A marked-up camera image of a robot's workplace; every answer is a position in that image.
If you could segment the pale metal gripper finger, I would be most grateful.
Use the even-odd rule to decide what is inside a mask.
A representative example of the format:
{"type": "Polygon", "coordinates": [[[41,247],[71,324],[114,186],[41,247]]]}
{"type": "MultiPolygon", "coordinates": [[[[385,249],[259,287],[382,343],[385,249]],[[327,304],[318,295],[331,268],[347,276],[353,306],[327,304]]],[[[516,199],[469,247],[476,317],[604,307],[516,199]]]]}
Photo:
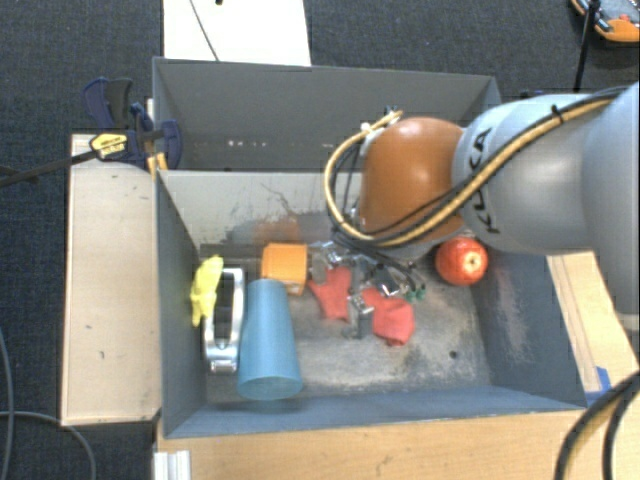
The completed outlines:
{"type": "Polygon", "coordinates": [[[363,339],[372,333],[374,307],[367,304],[361,294],[347,298],[347,325],[342,335],[347,339],[363,339]]]}
{"type": "Polygon", "coordinates": [[[313,281],[325,281],[327,272],[343,262],[341,251],[334,245],[311,249],[310,275],[313,281]]]}

